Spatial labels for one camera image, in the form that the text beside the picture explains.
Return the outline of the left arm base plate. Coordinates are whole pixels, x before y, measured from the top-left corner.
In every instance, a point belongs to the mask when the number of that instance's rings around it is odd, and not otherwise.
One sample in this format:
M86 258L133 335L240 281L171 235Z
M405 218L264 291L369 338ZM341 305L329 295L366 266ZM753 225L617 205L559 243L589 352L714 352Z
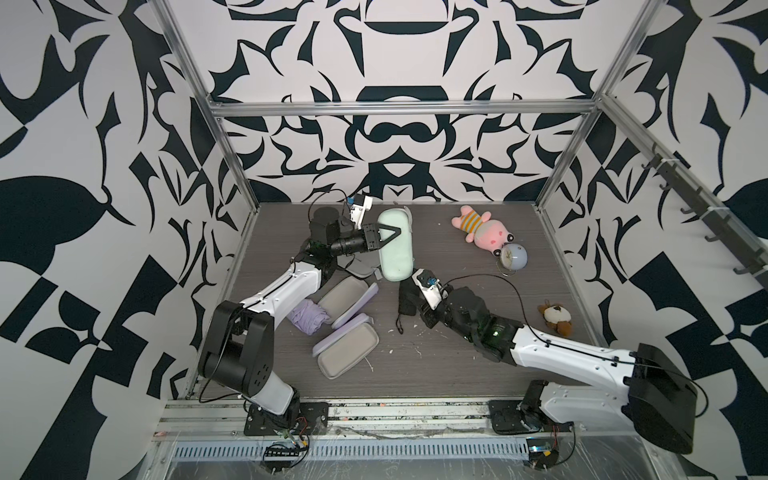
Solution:
M250 403L244 435L248 437L282 433L312 434L327 427L330 404L327 402L292 402L286 412L277 415Z

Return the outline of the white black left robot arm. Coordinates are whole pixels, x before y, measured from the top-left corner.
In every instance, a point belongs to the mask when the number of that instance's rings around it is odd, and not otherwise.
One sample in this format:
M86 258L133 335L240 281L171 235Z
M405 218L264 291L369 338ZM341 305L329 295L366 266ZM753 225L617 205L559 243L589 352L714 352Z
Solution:
M358 210L347 219L334 207L316 210L309 220L309 237L280 277L241 302L224 301L215 308L197 373L292 425L298 416L299 394L273 370L275 330L280 322L328 282L340 256L377 252L381 272L390 282L412 273L410 210L390 208L374 223L357 224L363 213Z

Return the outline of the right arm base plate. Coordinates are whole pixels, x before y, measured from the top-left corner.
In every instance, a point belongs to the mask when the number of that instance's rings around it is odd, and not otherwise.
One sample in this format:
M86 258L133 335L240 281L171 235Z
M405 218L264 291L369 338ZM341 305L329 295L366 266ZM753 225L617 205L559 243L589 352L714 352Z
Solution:
M492 430L498 435L538 433L546 423L532 400L490 400L488 409Z

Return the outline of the black umbrella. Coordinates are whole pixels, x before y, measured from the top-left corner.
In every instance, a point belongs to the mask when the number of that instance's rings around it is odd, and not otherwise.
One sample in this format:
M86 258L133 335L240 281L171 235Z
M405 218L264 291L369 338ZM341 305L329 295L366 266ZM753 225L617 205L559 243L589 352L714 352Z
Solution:
M404 317L418 317L420 315L421 291L412 278L399 283L398 309L395 319L395 327L400 335L404 334L402 320Z

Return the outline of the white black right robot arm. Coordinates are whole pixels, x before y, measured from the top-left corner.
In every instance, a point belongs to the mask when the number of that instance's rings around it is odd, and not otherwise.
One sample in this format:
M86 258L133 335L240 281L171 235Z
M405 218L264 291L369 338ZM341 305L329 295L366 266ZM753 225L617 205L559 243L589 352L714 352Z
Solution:
M555 338L492 313L467 287L442 287L431 278L415 288L416 308L428 328L445 325L493 362L595 387L645 440L677 454L693 451L696 384L659 348L641 343L636 350L606 349Z

